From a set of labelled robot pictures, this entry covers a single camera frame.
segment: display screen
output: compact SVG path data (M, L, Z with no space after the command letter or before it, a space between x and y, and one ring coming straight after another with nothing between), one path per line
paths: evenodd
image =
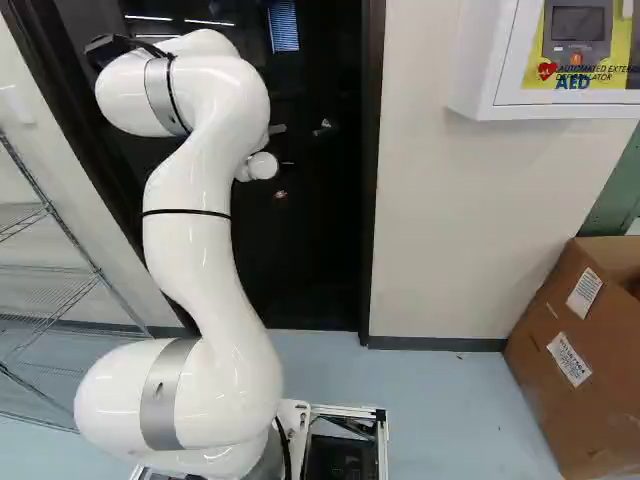
M601 42L604 40L603 7L553 7L551 40Z

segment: door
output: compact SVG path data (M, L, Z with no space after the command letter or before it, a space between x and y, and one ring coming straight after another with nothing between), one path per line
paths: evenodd
M60 78L87 92L96 74L82 52L96 35L117 32L156 42L198 28L225 34L263 76L272 102L272 130L279 132L267 147L280 160L279 175L235 184L232 190L234 254L247 295L267 327L358 331L364 325L361 305L368 298L362 298L367 291L362 285L370 281L370 265L361 238L365 209L372 210L375 201L369 197L365 205L363 196L364 3L33 0L31 4L38 8L19 13L23 19L40 17L36 40L56 45L45 53L58 58L54 63ZM44 18L46 5L59 12L60 25L52 15ZM60 61L65 47L75 57L78 68L73 71L69 62ZM128 205L112 209L139 208L146 178L182 139L125 134L96 114L95 102L85 103L79 109L93 112L88 122L92 134L109 149L102 159L84 156L81 160L89 165L85 168L93 168L95 161L105 170L117 166L118 173L111 175L123 178L126 191L121 193ZM101 189L103 198L110 197L110 188L115 187ZM140 247L139 219L129 215L123 222L128 222L123 229L128 227L132 243Z

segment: green wall panel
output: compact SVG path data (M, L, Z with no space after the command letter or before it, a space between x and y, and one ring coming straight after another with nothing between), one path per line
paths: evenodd
M578 235L624 235L640 216L640 127L636 127L618 164Z

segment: white wall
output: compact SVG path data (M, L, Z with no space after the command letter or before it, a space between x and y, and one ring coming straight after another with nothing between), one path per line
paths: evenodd
M506 337L636 124L447 111L459 5L387 0L372 335Z
M21 124L7 104L0 101L0 125L41 188L94 262L147 325L181 326L86 176L1 17L0 59L0 88L16 85L36 120L35 125ZM31 198L34 197L28 185L25 186L10 159L2 152L0 203ZM42 222L30 233L28 238L16 235L9 243L0 245L0 263L81 266L77 265L76 253L67 248L66 239L60 236L55 225ZM87 297L87 302L69 311L65 318L124 323L126 316L108 292L96 289Z

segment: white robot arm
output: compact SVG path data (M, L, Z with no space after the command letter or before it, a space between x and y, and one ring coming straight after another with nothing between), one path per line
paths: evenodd
M74 415L80 432L114 455L237 479L274 442L283 388L278 357L238 279L230 237L234 177L277 169L269 154L256 154L268 141L269 97L255 69L214 31L157 47L175 58L143 50L120 56L100 74L96 98L126 132L189 135L147 181L143 244L152 277L191 314L202 339L146 340L111 351L84 378Z

